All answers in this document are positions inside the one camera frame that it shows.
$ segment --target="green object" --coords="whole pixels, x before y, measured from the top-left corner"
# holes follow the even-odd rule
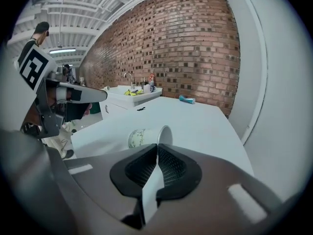
[[[100,104],[98,102],[92,103],[92,108],[90,109],[90,114],[96,114],[99,113],[100,110]]]

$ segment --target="white ceiling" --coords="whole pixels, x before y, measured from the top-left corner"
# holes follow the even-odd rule
[[[144,0],[30,0],[21,13],[8,42],[16,59],[42,21],[50,24],[50,36],[41,48],[51,50],[76,48],[75,52],[51,54],[58,65],[80,66],[96,39],[117,18]]]

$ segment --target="cup opening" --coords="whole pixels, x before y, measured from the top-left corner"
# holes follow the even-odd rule
[[[173,135],[169,126],[165,125],[161,131],[160,135],[157,139],[157,143],[169,144],[173,145]]]

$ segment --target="black cap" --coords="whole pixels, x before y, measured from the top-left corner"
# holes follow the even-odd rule
[[[47,30],[49,30],[48,22],[41,22],[41,23],[37,24],[34,34],[44,33]]]

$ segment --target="white cup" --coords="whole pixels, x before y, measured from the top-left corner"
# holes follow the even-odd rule
[[[151,87],[150,84],[146,84],[143,86],[143,93],[150,93],[151,92]]]
[[[137,129],[132,131],[128,137],[128,147],[135,148],[144,144],[164,143],[173,144],[173,135],[169,126],[160,128]]]

